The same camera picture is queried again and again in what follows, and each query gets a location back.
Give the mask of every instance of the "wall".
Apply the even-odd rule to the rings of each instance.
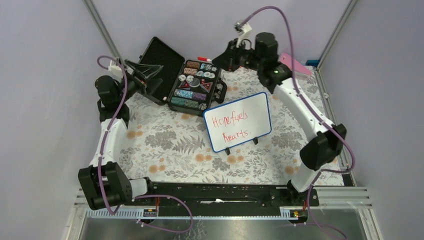
[[[98,143],[109,51],[81,0],[0,5],[0,239],[58,240]]]
[[[422,239],[424,2],[359,1],[322,67],[384,239]]]
[[[137,60],[157,36],[186,59],[215,58],[238,36],[234,23],[255,10],[274,5],[287,15],[296,58],[318,59],[349,0],[94,0],[124,58]],[[260,32],[276,35],[280,51],[289,51],[287,30],[275,10],[251,21],[250,39]]]

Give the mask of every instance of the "case lid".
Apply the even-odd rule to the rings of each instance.
[[[159,105],[167,103],[164,97],[170,95],[184,62],[185,59],[183,56],[170,48],[159,38],[155,36],[151,39],[144,54],[140,56],[140,61],[138,61],[138,63],[162,65],[162,70],[154,76],[154,79],[162,79],[163,82],[151,94],[151,97],[149,97],[150,99],[153,98],[152,100]]]

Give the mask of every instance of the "red triangle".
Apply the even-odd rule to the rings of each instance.
[[[206,90],[206,92],[210,92],[211,88],[212,88],[212,82],[206,82],[206,83],[202,83],[200,84],[200,87],[204,90]]]
[[[182,89],[190,88],[190,84],[187,81],[183,81],[183,82],[181,82],[179,87],[182,88]]]

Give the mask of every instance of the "red handwriting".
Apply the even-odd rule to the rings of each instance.
[[[233,135],[226,135],[225,132],[222,133],[222,136],[224,137],[224,141],[226,143],[231,143],[232,140],[236,140],[238,138],[245,138],[248,135],[249,134],[247,130],[246,131],[240,130],[239,132],[236,132]]]
[[[219,126],[222,126],[222,125],[227,127],[228,125],[231,125],[231,124],[235,126],[236,122],[239,122],[247,118],[248,118],[248,114],[245,113],[245,110],[243,109],[243,112],[238,114],[236,111],[232,111],[231,116],[225,116],[219,119],[217,119],[216,117],[212,117],[212,122],[215,128],[218,128]]]

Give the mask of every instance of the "poker chip set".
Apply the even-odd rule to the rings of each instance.
[[[158,105],[168,104],[173,111],[203,116],[213,101],[224,102],[227,85],[220,78],[220,68],[208,62],[186,61],[157,37],[150,41],[138,63],[163,66],[155,76],[162,83],[144,95]]]
[[[202,116],[203,111],[216,100],[214,93],[217,84],[223,84],[219,78],[220,71],[221,69],[210,63],[187,60],[172,89],[169,107],[178,112]]]

